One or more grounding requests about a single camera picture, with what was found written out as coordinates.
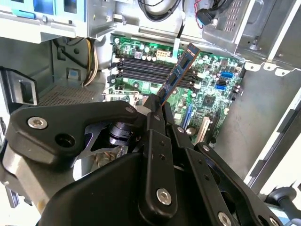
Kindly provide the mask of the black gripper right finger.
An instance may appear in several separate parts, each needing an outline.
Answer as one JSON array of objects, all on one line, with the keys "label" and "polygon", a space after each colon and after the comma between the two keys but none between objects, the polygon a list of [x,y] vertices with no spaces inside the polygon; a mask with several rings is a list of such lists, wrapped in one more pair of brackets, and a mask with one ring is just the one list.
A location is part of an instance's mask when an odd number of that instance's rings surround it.
[{"label": "black gripper right finger", "polygon": [[204,142],[193,145],[164,104],[167,133],[175,162],[184,167],[200,198],[195,207],[204,226],[281,226],[282,222],[233,169]]}]

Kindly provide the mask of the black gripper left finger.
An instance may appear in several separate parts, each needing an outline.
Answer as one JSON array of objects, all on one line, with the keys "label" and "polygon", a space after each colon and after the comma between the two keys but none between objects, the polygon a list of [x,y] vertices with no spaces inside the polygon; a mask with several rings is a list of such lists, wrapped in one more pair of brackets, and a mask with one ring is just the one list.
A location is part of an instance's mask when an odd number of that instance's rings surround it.
[{"label": "black gripper left finger", "polygon": [[173,160],[156,95],[140,110],[125,101],[111,101],[15,111],[0,154],[0,171],[42,215],[62,188],[130,153],[170,154]]}]

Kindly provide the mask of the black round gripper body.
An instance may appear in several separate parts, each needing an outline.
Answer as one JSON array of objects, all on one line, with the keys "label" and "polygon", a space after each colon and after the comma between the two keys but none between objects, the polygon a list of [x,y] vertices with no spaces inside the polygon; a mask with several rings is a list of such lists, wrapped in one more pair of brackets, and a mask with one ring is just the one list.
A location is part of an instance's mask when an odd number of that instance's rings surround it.
[{"label": "black round gripper body", "polygon": [[58,191],[41,226],[208,226],[191,174],[170,154],[126,154]]}]

